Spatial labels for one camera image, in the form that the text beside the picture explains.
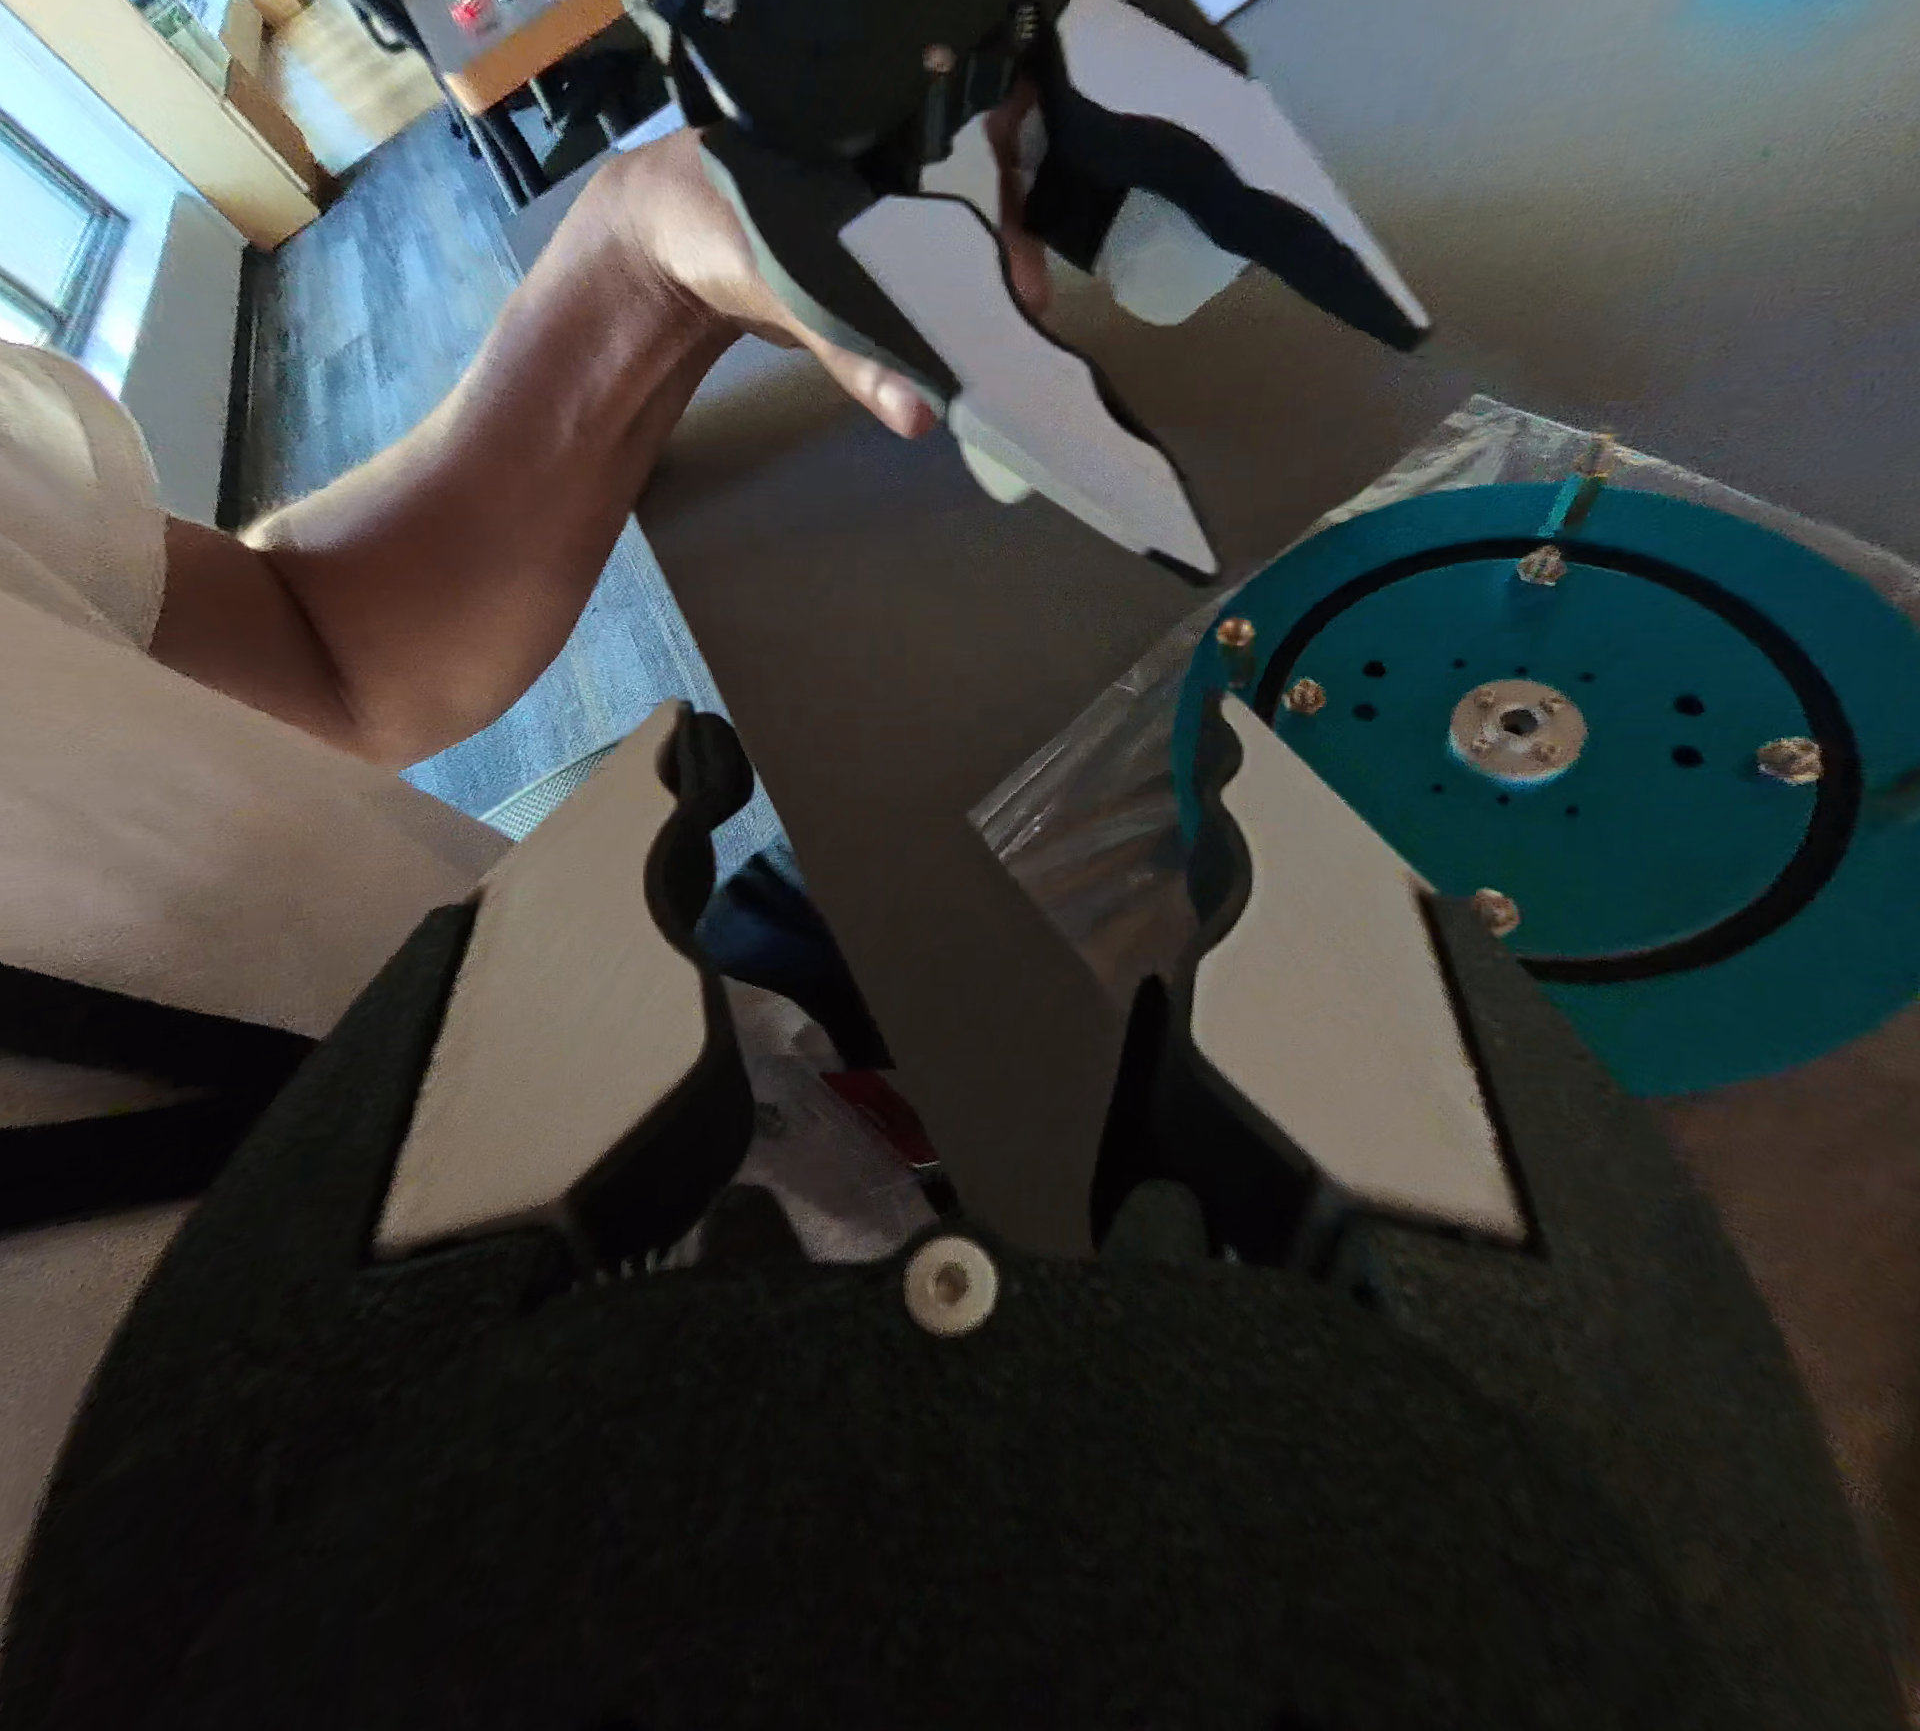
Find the person's dark trousers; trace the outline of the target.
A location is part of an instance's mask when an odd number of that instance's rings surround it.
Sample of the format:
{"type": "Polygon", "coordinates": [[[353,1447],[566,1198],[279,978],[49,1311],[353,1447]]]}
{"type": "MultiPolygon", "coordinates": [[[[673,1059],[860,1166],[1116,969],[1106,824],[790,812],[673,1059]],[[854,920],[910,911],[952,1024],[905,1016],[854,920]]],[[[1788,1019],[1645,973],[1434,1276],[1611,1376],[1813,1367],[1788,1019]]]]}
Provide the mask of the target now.
{"type": "Polygon", "coordinates": [[[701,911],[693,945],[732,984],[805,1009],[854,1071],[893,1071],[893,1049],[860,990],[842,941],[779,855],[753,855],[701,911]]]}

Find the person's left hand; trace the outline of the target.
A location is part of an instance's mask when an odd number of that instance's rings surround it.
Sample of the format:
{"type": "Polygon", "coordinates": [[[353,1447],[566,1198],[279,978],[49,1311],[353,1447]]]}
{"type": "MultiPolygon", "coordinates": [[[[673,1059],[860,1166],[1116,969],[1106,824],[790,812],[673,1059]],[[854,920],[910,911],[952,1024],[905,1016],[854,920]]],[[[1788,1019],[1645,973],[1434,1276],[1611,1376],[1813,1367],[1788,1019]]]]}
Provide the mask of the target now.
{"type": "Polygon", "coordinates": [[[735,209],[704,177],[704,148],[693,133],[670,133],[618,151],[587,195],[595,217],[605,217],[618,258],[636,285],[665,301],[678,301],[704,342],[732,351],[732,342],[753,334],[779,351],[805,351],[891,435],[929,435],[938,413],[899,370],[831,345],[779,301],[735,209]]]}

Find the blue round metal turntable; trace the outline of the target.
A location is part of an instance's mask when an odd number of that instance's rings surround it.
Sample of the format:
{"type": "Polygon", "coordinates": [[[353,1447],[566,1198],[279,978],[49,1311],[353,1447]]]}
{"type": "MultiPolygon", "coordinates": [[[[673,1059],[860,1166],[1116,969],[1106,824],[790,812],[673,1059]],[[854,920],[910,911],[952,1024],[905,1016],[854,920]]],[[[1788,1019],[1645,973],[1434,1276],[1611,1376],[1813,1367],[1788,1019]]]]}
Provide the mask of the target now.
{"type": "Polygon", "coordinates": [[[1173,772],[1197,824],[1202,694],[1233,690],[1504,950],[1645,1100],[1807,1068],[1917,1006],[1920,646],[1837,559],[1699,503],[1464,489],[1306,533],[1190,647],[1173,772]]]}

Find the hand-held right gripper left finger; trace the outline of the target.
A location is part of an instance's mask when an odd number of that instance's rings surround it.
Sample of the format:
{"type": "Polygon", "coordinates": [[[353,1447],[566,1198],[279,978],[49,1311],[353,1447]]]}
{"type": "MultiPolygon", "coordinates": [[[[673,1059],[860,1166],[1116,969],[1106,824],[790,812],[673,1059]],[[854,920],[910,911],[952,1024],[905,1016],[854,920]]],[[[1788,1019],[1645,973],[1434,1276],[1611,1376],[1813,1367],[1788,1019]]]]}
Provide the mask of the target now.
{"type": "Polygon", "coordinates": [[[541,1228],[582,1271],[673,1251],[741,1166],[753,1095],[693,945],[753,793],[729,719],[665,702],[477,890],[370,1228],[382,1265],[541,1228]]]}

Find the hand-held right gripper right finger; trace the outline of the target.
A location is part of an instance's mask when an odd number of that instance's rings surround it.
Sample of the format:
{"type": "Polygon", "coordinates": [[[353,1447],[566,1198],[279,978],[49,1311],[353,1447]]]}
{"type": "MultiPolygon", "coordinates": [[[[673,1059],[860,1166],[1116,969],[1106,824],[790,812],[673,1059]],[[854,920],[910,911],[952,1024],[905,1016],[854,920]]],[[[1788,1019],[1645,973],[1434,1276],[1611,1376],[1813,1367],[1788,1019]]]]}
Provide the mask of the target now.
{"type": "Polygon", "coordinates": [[[1190,932],[1129,1006],[1100,1254],[1336,1265],[1369,1222],[1527,1254],[1434,890],[1229,690],[1190,802],[1190,932]]]}

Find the large glass window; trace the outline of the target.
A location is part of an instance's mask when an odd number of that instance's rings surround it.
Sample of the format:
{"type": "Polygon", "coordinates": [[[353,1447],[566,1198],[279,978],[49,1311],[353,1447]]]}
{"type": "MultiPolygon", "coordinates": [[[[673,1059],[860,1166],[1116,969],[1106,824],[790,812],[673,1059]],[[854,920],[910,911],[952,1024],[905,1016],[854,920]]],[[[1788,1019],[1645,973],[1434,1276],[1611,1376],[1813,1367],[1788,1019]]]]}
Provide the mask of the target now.
{"type": "Polygon", "coordinates": [[[92,334],[129,218],[0,113],[0,328],[77,358],[92,334]]]}

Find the black mesh office chair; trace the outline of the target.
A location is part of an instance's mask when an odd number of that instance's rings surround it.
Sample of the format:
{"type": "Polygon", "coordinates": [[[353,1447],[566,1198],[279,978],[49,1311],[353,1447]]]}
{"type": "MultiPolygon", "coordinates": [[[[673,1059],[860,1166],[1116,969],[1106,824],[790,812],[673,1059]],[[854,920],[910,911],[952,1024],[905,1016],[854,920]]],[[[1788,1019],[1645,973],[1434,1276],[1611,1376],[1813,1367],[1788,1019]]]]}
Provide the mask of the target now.
{"type": "Polygon", "coordinates": [[[545,782],[515,788],[505,802],[497,802],[493,812],[480,812],[480,824],[493,824],[505,843],[525,843],[528,830],[541,830],[605,761],[618,761],[618,745],[602,745],[562,767],[549,767],[545,782]]]}

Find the person's left forearm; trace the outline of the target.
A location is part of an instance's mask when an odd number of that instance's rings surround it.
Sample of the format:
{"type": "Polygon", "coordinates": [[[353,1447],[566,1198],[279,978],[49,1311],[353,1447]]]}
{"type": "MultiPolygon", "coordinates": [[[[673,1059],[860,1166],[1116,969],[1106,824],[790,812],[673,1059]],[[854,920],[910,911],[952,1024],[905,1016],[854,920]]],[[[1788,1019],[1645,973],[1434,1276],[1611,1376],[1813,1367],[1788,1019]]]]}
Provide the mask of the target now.
{"type": "Polygon", "coordinates": [[[382,767],[488,733],[729,345],[595,177],[416,430],[248,533],[167,520],[149,657],[382,767]]]}

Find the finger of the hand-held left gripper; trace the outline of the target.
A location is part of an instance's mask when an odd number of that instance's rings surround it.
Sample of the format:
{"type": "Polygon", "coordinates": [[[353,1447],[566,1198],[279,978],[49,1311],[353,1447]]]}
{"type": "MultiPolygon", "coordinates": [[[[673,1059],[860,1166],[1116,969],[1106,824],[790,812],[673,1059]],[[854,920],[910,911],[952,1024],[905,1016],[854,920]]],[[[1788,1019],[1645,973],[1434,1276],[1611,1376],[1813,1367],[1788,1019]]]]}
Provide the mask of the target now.
{"type": "Polygon", "coordinates": [[[1129,0],[1066,0],[1034,78],[1046,151],[1024,228],[1095,273],[1124,198],[1148,195],[1326,318],[1420,351],[1428,309],[1233,43],[1220,45],[1129,0]]]}
{"type": "Polygon", "coordinates": [[[964,198],[879,198],[842,250],[952,377],[949,430],[1108,543],[1190,579],[1220,554],[1173,455],[1120,417],[1095,366],[1015,300],[1004,247],[964,198]]]}

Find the large clear plastic bag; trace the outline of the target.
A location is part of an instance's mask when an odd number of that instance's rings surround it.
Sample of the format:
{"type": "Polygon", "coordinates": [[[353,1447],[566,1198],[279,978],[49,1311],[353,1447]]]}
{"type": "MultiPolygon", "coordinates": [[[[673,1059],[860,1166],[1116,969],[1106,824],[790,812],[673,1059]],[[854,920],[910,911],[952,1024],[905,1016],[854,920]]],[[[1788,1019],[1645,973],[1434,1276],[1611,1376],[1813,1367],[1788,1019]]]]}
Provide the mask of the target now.
{"type": "MultiPolygon", "coordinates": [[[[1403,459],[1339,509],[1317,514],[1306,533],[1408,498],[1562,482],[1585,448],[1594,448],[1590,430],[1536,417],[1498,397],[1464,397],[1445,424],[1408,443],[1403,459]]],[[[1755,482],[1726,489],[1697,459],[1638,443],[1614,443],[1611,493],[1677,498],[1788,533],[1870,579],[1917,620],[1917,523],[1852,533],[1796,514],[1785,498],[1755,493],[1755,482]]],[[[1213,638],[1226,602],[1251,578],[1257,572],[1239,566],[1229,587],[1207,587],[1202,602],[1141,656],[1141,664],[1100,690],[1084,719],[1034,749],[969,815],[999,870],[1086,964],[1116,1006],[1137,992],[1141,973],[1164,969],[1190,925],[1173,722],[1190,647],[1213,638]]]]}

